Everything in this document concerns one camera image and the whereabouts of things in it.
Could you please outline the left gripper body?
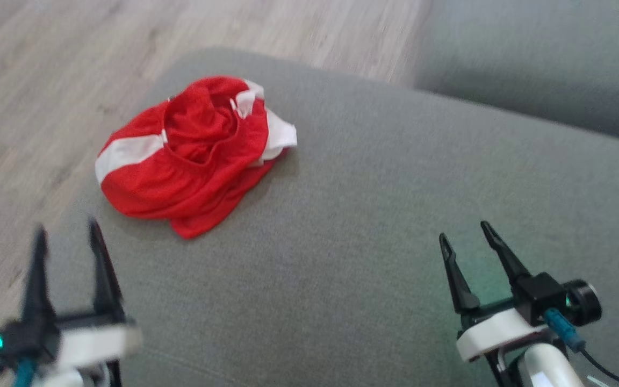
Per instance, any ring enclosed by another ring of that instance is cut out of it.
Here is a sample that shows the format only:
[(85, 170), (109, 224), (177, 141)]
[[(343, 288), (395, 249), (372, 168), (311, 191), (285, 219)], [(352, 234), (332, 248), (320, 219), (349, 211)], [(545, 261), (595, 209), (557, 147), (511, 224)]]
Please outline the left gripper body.
[(141, 346), (141, 328), (132, 321), (62, 331), (54, 385), (123, 386), (120, 360)]

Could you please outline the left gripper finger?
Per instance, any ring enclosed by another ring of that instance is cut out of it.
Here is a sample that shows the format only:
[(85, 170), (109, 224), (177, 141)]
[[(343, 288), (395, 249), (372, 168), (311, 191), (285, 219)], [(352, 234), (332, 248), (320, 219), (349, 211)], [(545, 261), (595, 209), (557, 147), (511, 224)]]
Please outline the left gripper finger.
[(116, 323), (125, 323), (123, 294), (102, 230), (95, 218), (88, 219), (88, 226), (89, 246), (94, 254), (94, 311), (109, 314)]
[(47, 231), (44, 226), (37, 226), (32, 240), (30, 267), (22, 301), (22, 321), (25, 323), (51, 326), (56, 319), (48, 292), (46, 270), (48, 256)]

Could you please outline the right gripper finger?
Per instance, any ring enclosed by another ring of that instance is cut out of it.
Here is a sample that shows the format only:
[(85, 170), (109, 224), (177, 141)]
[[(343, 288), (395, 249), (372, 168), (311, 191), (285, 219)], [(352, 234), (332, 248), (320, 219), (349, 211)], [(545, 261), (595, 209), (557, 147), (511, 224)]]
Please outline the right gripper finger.
[(480, 226), (489, 246), (496, 252), (505, 270), (510, 287), (514, 288), (520, 279), (531, 277), (528, 269), (521, 260), (519, 260), (513, 250), (508, 247), (501, 236), (498, 235), (491, 223), (481, 221)]
[(480, 307), (480, 301), (472, 293), (469, 284), (462, 274), (457, 264), (457, 255), (445, 233), (440, 233), (439, 243), (455, 313), (464, 316), (477, 310)]

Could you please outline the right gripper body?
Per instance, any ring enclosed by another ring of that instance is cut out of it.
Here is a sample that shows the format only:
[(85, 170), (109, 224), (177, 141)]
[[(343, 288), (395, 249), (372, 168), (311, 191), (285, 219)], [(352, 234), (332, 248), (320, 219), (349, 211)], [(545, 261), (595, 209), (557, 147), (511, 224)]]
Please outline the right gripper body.
[(545, 324), (533, 326), (528, 323), (516, 310), (513, 301), (493, 302), (457, 313), (462, 327), (456, 348), (463, 362), (474, 362), (498, 349), (511, 350), (553, 338)]

